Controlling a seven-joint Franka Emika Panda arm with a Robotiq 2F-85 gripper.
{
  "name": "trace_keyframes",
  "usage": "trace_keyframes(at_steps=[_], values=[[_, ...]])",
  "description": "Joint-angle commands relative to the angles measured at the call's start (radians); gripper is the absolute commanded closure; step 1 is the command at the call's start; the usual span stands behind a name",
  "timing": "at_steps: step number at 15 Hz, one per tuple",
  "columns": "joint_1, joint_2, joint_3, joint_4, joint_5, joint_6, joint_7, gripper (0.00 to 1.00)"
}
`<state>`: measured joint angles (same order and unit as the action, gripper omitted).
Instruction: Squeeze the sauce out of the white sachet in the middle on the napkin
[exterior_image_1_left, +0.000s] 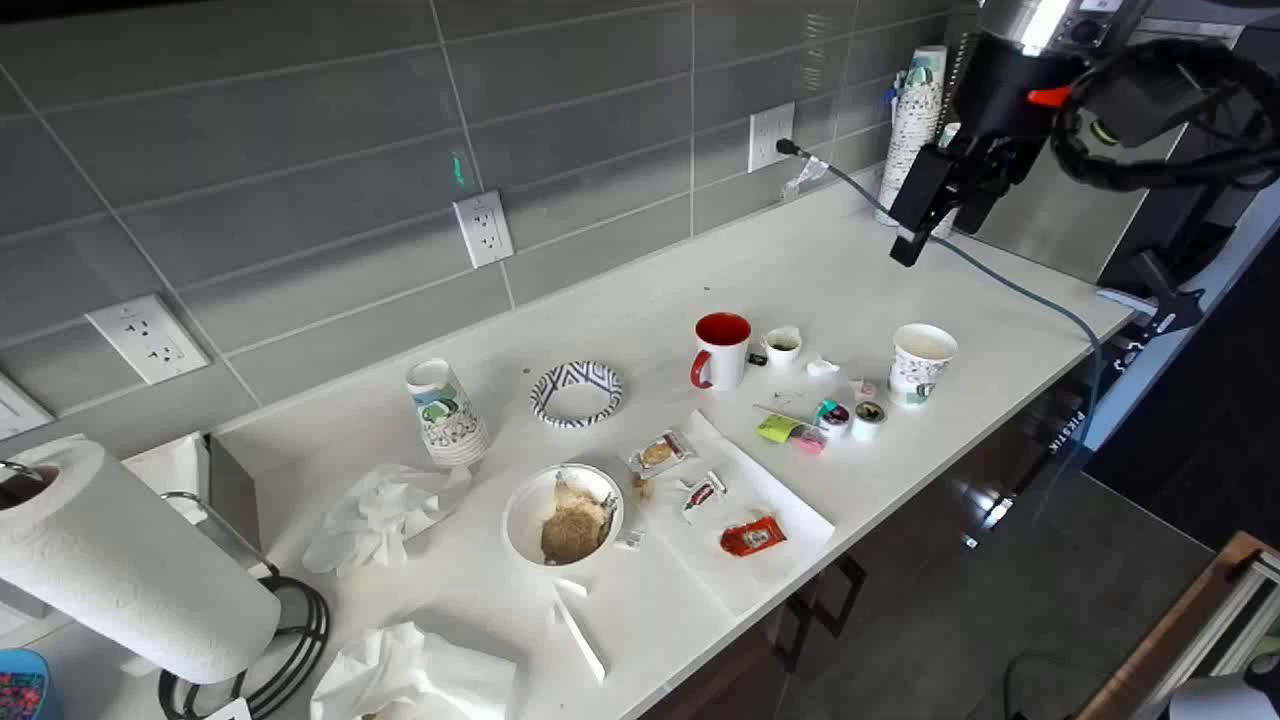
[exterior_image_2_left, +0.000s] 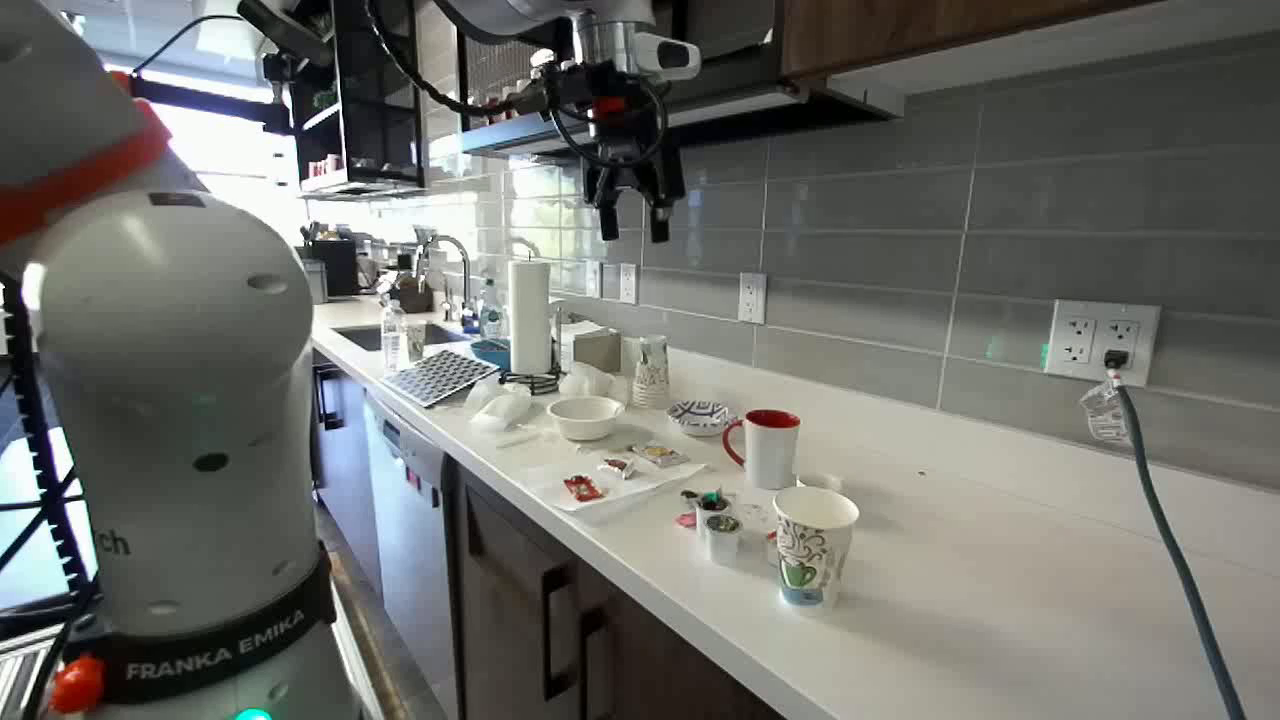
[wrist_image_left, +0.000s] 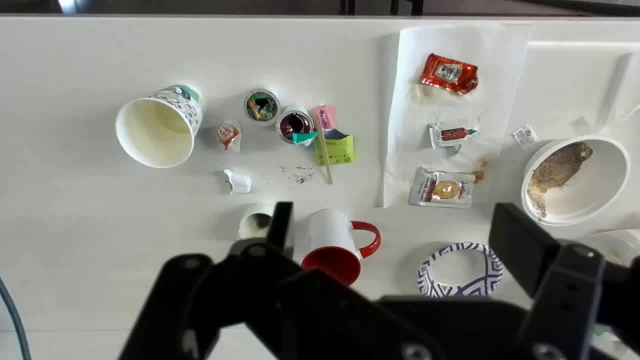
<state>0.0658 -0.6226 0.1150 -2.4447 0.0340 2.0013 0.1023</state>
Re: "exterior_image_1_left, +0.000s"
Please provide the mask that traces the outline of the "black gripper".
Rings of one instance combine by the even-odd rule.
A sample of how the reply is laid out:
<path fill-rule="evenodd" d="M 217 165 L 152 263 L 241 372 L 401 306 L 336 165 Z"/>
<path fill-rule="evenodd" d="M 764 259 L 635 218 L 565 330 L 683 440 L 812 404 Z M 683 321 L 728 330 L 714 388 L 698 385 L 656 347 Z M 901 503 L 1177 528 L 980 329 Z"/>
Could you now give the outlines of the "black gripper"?
<path fill-rule="evenodd" d="M 1019 185 L 1047 138 L 1081 54 L 1023 54 L 980 30 L 951 91 L 955 134 L 923 143 L 887 216 L 901 223 L 891 259 L 912 266 L 943 216 L 976 233 L 997 201 Z"/>

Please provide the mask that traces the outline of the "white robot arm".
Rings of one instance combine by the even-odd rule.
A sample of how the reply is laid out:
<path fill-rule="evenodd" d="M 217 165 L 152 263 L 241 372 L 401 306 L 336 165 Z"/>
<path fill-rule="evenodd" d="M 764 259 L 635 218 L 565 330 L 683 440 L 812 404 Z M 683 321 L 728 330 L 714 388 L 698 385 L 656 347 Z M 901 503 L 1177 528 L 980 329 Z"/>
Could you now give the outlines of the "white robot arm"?
<path fill-rule="evenodd" d="M 1280 166 L 1280 83 L 1273 73 L 1203 39 L 1133 42 L 1149 0 L 988 0 L 946 94 L 955 130 L 916 150 L 887 216 L 891 255 L 912 266 L 943 216 L 976 233 L 992 203 L 1030 172 L 1040 148 L 1092 189 L 1182 189 Z M 1195 160 L 1107 160 L 1098 143 L 1141 148 L 1203 120 L 1232 94 L 1263 115 L 1263 134 L 1229 138 Z"/>

